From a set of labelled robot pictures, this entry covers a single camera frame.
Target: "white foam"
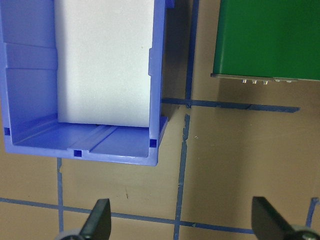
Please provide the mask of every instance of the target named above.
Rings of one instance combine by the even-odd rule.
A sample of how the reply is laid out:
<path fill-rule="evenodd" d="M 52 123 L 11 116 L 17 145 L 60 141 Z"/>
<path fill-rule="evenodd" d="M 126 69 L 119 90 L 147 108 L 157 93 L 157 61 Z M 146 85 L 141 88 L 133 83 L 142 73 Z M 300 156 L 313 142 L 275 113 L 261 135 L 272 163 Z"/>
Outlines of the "white foam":
<path fill-rule="evenodd" d="M 148 127 L 154 0 L 55 0 L 58 120 Z"/>

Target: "blue tape line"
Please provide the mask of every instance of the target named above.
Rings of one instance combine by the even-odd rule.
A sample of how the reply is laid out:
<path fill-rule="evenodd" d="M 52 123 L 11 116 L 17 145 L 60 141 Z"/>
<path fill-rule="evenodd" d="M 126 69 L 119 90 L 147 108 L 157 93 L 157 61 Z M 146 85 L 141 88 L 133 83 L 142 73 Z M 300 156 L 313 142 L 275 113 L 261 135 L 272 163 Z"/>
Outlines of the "blue tape line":
<path fill-rule="evenodd" d="M 68 211 L 68 212 L 81 213 L 81 214 L 90 214 L 91 213 L 90 209 L 78 208 L 78 207 L 72 207 L 72 206 L 64 206 L 63 210 Z"/>
<path fill-rule="evenodd" d="M 58 209 L 58 206 L 54 205 L 54 204 L 47 204 L 47 203 L 41 203 L 41 202 L 35 202 L 35 201 L 16 200 L 16 199 L 3 198 L 3 197 L 0 197 L 0 202 L 8 203 L 8 204 L 18 204 L 18 205 L 25 205 L 25 206 L 31 206 L 31 207 L 45 208 L 45 209 L 56 209 L 56 210 Z"/>
<path fill-rule="evenodd" d="M 198 13 L 199 13 L 199 0 L 193 0 L 190 41 L 189 41 L 189 54 L 188 54 L 186 82 L 185 82 L 185 98 L 188 100 L 191 99 L 191 93 L 192 93 L 192 80 L 193 80 L 193 74 L 194 74 Z"/>
<path fill-rule="evenodd" d="M 184 195 L 184 184 L 185 184 L 185 171 L 186 171 L 186 161 L 187 161 L 187 139 L 189 137 L 189 125 L 190 125 L 190 116 L 188 114 L 184 117 L 185 126 L 182 134 L 182 147 L 181 147 L 181 157 L 180 157 L 180 168 L 179 168 L 179 183 L 178 183 L 178 193 L 177 201 L 175 207 L 175 223 L 174 223 L 174 232 L 173 239 L 179 239 L 180 231 L 180 219 L 181 219 L 181 210 L 182 210 L 182 200 Z"/>
<path fill-rule="evenodd" d="M 56 174 L 57 174 L 57 187 L 58 187 L 58 216 L 59 216 L 59 232 L 64 231 L 64 198 L 62 188 L 62 173 L 60 168 L 62 166 L 61 157 L 56 158 Z"/>
<path fill-rule="evenodd" d="M 317 198 L 317 197 L 311 198 L 310 206 L 309 206 L 309 210 L 308 210 L 308 214 L 306 216 L 306 222 L 305 222 L 305 226 L 307 226 L 309 228 L 311 228 L 312 217 L 314 215 L 315 207 L 317 204 L 319 204 L 319 198 Z"/>
<path fill-rule="evenodd" d="M 210 224 L 196 223 L 196 222 L 189 222 L 189 221 L 181 221 L 180 225 L 186 226 L 186 227 L 209 229 L 209 230 L 229 232 L 229 233 L 254 234 L 254 231 L 252 231 L 251 229 L 228 227 L 228 226 L 217 226 L 217 225 L 210 225 Z"/>
<path fill-rule="evenodd" d="M 175 220 L 172 220 L 172 219 L 151 217 L 151 216 L 131 215 L 131 214 L 124 214 L 124 213 L 117 213 L 117 212 L 111 213 L 111 216 L 115 217 L 115 218 L 121 218 L 121 219 L 133 219 L 133 220 L 162 223 L 162 224 L 174 224 L 175 223 Z"/>
<path fill-rule="evenodd" d="M 280 112 L 280 113 L 295 113 L 300 110 L 300 107 L 297 107 L 297 106 L 260 105 L 260 104 L 247 104 L 247 103 L 234 103 L 234 102 L 221 102 L 221 101 L 188 100 L 188 99 L 179 99 L 179 98 L 163 98 L 161 102 L 163 104 L 177 104 L 177 105 L 186 105 L 186 106 L 267 111 L 267 112 Z"/>
<path fill-rule="evenodd" d="M 91 213 L 90 209 L 84 209 L 84 208 L 78 208 L 78 207 L 65 206 L 63 209 L 68 212 L 75 212 L 75 213 L 82 213 L 82 214 L 90 214 Z M 132 219 L 132 220 L 139 220 L 139 221 L 147 221 L 147 222 L 154 222 L 154 223 L 162 223 L 162 224 L 174 224 L 175 223 L 175 220 L 172 220 L 172 219 L 151 217 L 151 216 L 132 215 L 132 214 L 125 214 L 125 213 L 117 213 L 117 212 L 112 212 L 111 217 L 120 218 L 120 219 Z"/>
<path fill-rule="evenodd" d="M 55 210 L 59 209 L 59 206 L 54 205 L 54 204 L 40 203 L 40 202 L 34 202 L 34 201 L 16 200 L 16 199 L 3 198 L 3 197 L 0 197 L 0 202 L 9 203 L 9 204 L 18 204 L 18 205 L 24 205 L 24 206 L 32 206 L 32 207 L 38 207 L 38 208 L 46 208 L 46 209 L 55 209 Z M 70 207 L 70 206 L 64 206 L 63 210 L 68 211 L 68 212 L 83 213 L 83 214 L 90 214 L 91 213 L 90 209 Z M 197 222 L 189 222 L 189 221 L 177 221 L 177 220 L 159 218 L 159 217 L 140 216 L 140 215 L 117 213 L 117 212 L 111 213 L 111 216 L 115 217 L 115 218 L 132 219 L 132 220 L 147 221 L 147 222 L 154 222 L 154 223 L 175 224 L 175 225 L 178 224 L 178 225 L 186 226 L 186 227 L 209 229 L 209 230 L 214 230 L 214 231 L 253 234 L 253 231 L 250 229 L 227 227 L 227 226 L 216 226 L 216 225 L 197 223 Z"/>

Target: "plastic container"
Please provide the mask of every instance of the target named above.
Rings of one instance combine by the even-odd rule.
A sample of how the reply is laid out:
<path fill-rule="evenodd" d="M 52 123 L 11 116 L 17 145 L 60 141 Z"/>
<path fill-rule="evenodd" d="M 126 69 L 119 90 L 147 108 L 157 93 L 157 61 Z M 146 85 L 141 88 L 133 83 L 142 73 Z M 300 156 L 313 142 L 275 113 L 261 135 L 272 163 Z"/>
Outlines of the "plastic container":
<path fill-rule="evenodd" d="M 0 88 L 9 153 L 155 166 L 168 119 L 161 117 L 166 8 L 154 0 L 149 53 L 149 127 L 58 122 L 53 0 L 0 1 Z"/>

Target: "cardboard surface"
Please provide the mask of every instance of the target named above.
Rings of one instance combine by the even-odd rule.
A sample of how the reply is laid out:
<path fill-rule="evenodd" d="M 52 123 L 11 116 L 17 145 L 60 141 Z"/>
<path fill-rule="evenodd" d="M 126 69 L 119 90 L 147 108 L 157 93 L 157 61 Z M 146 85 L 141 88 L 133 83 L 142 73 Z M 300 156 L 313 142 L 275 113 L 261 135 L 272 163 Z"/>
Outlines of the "cardboard surface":
<path fill-rule="evenodd" d="M 89 215 L 85 213 L 66 211 L 64 213 L 66 229 L 79 228 L 79 226 L 84 224 L 88 216 Z M 171 224 L 123 219 L 118 217 L 112 217 L 111 224 L 112 231 L 110 240 L 171 240 L 174 234 L 174 226 Z"/>

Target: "grid line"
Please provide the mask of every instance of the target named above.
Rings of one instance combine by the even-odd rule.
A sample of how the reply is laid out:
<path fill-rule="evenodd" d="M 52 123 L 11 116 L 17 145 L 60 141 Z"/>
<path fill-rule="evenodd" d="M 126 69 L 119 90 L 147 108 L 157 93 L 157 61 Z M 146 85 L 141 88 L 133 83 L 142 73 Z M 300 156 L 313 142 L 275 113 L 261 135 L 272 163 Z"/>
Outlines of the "grid line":
<path fill-rule="evenodd" d="M 46 209 L 55 209 L 55 210 L 59 209 L 59 206 L 54 204 L 47 204 L 47 203 L 41 203 L 41 202 L 35 202 L 35 201 L 17 200 L 17 199 L 11 199 L 11 198 L 3 198 L 3 197 L 0 197 L 0 203 L 17 204 L 17 205 L 46 208 Z M 91 213 L 91 209 L 70 207 L 70 206 L 64 206 L 63 211 L 82 213 L 82 214 Z M 185 226 L 185 227 L 208 229 L 208 230 L 221 231 L 221 232 L 253 234 L 251 229 L 211 225 L 211 224 L 205 224 L 200 222 L 178 221 L 173 219 L 141 216 L 141 215 L 125 214 L 125 213 L 117 213 L 117 212 L 112 212 L 111 216 L 114 218 L 131 219 L 131 220 L 145 221 L 145 222 L 154 222 L 154 223 L 171 224 L 171 225 L 179 224 L 180 226 Z"/>
<path fill-rule="evenodd" d="M 190 126 L 190 116 L 188 114 L 186 114 L 184 117 L 184 124 L 185 125 L 182 132 L 178 192 L 177 192 L 177 201 L 176 201 L 176 207 L 175 207 L 175 223 L 174 223 L 174 231 L 173 231 L 174 240 L 179 239 L 179 231 L 180 231 L 180 220 L 181 220 L 181 212 L 182 212 L 182 200 L 184 195 L 185 172 L 186 172 L 186 161 L 187 161 L 187 139 L 189 137 L 189 126 Z"/>
<path fill-rule="evenodd" d="M 61 157 L 56 158 L 56 174 L 57 174 L 57 189 L 58 189 L 58 217 L 59 217 L 59 232 L 64 231 L 64 197 L 62 185 L 62 173 L 60 168 L 62 166 Z"/>

